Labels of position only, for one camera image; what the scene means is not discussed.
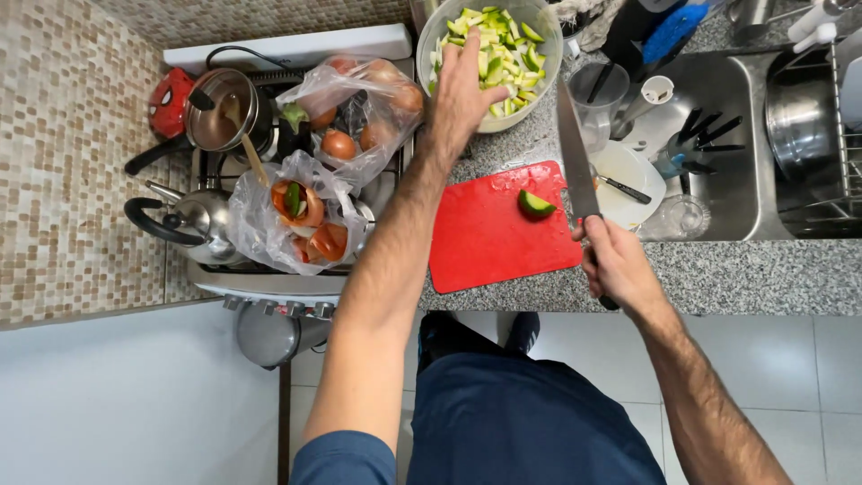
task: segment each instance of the granite countertop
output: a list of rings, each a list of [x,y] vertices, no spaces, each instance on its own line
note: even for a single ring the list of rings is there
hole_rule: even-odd
[[[776,14],[800,4],[780,3]],[[781,43],[786,22],[778,22],[773,32],[753,47]],[[685,52],[730,47],[728,21],[718,15],[702,25]],[[560,75],[567,77],[595,60],[606,59],[601,54],[581,54],[571,63],[564,62]],[[472,180],[528,163],[559,161],[555,99],[554,91],[548,92],[530,116],[515,127],[500,134],[476,136],[470,144],[472,159],[460,162],[449,182]],[[862,240],[647,242],[644,250],[668,298],[682,313],[862,315]],[[447,294],[437,293],[427,274],[419,306],[435,310],[606,312],[588,295],[580,268]]]

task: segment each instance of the wooden spoon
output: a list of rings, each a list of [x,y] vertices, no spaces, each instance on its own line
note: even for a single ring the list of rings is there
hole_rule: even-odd
[[[226,117],[230,121],[234,122],[237,129],[241,129],[242,122],[240,121],[240,100],[236,97],[235,94],[229,94],[222,100],[221,106],[222,116]],[[266,170],[264,170],[264,164],[260,161],[260,157],[258,157],[258,151],[254,149],[254,145],[252,144],[251,138],[248,137],[246,132],[242,133],[242,147],[246,149],[246,156],[248,157],[248,161],[252,164],[252,170],[258,176],[258,182],[264,186],[268,187],[269,177],[266,175]]]

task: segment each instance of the hairy forearm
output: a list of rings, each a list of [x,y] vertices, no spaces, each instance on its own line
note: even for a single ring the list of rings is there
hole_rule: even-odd
[[[689,482],[790,484],[676,311],[663,305],[634,321],[659,378],[673,443]]]
[[[358,313],[351,322],[386,324],[395,314],[415,311],[434,218],[457,155],[434,133],[421,139],[416,152],[341,295],[339,314]]]

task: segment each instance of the floor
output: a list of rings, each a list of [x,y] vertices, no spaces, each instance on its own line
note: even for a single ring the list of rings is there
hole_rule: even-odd
[[[405,354],[398,483],[405,483],[412,437],[416,339]],[[461,322],[503,342],[514,313],[458,312]],[[659,384],[637,330],[622,315],[542,313],[535,359],[567,363],[620,401],[650,444],[667,482],[687,481],[679,466]],[[729,392],[793,482],[859,483],[862,476],[862,318],[686,317]],[[323,355],[292,363],[290,452],[320,380]]]

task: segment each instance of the stove knob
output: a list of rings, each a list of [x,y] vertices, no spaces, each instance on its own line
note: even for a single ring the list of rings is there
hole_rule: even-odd
[[[318,318],[329,319],[335,311],[335,305],[328,301],[318,301],[315,304],[314,316]]]
[[[287,316],[291,318],[299,318],[305,315],[305,304],[298,301],[285,302],[284,309],[287,310]]]
[[[272,301],[271,299],[262,299],[258,301],[258,305],[263,307],[265,315],[272,315],[278,306],[278,302]]]
[[[236,309],[240,307],[240,304],[245,302],[246,299],[242,298],[241,296],[237,296],[235,294],[226,294],[224,295],[224,303],[222,303],[222,308],[236,311]]]

